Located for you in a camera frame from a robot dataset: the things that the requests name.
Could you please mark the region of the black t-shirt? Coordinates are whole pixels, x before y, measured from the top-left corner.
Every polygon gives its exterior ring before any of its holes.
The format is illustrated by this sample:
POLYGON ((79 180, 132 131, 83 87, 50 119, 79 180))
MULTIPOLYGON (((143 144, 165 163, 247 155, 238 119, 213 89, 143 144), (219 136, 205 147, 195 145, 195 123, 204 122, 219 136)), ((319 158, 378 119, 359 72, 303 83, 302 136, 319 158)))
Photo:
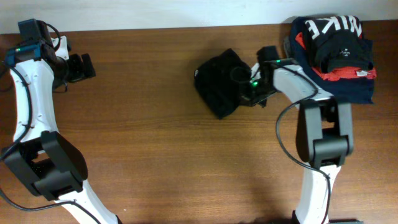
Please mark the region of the black t-shirt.
POLYGON ((227 49, 194 71, 194 86, 216 118, 223 119, 239 106, 239 86, 250 77, 250 67, 227 49))

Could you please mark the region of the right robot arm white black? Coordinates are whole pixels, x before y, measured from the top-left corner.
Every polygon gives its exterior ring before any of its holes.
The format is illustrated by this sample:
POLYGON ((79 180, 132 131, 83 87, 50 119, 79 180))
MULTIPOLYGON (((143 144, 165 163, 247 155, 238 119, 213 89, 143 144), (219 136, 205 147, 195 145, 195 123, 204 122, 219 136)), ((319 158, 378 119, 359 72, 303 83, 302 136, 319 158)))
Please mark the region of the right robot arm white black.
POLYGON ((257 51, 257 63, 243 85, 241 105, 265 106, 267 99, 277 92, 291 102, 275 124, 283 152, 303 167, 300 200, 288 223, 331 223, 328 212, 333 184, 354 149, 350 103, 322 89, 294 59, 281 59, 274 46, 257 51), (298 109, 298 158, 287 150, 280 135, 282 118, 293 108, 298 109))

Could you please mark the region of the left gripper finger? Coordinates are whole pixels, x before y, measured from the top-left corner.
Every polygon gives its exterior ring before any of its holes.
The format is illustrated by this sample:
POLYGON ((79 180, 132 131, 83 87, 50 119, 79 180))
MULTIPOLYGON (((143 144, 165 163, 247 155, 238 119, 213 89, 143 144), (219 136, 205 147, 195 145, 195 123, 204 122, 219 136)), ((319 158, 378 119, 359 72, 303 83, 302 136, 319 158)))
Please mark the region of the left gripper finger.
POLYGON ((82 54, 81 59, 83 62, 83 69, 84 69, 84 77, 85 78, 93 78, 96 76, 96 72, 91 61, 91 57, 89 54, 82 54))
POLYGON ((68 63, 68 82, 75 83, 83 79, 83 62, 78 54, 69 56, 68 63))

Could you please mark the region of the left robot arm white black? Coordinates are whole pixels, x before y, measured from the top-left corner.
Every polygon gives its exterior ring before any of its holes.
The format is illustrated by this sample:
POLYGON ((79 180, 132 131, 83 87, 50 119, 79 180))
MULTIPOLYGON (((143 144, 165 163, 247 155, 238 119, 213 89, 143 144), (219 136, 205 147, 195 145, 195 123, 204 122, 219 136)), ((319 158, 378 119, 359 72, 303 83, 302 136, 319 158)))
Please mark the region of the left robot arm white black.
POLYGON ((83 154, 58 130, 53 91, 95 75, 90 56, 70 55, 67 38, 29 38, 8 50, 4 65, 14 82, 17 124, 1 159, 24 187, 79 223, 120 223, 88 182, 83 154))

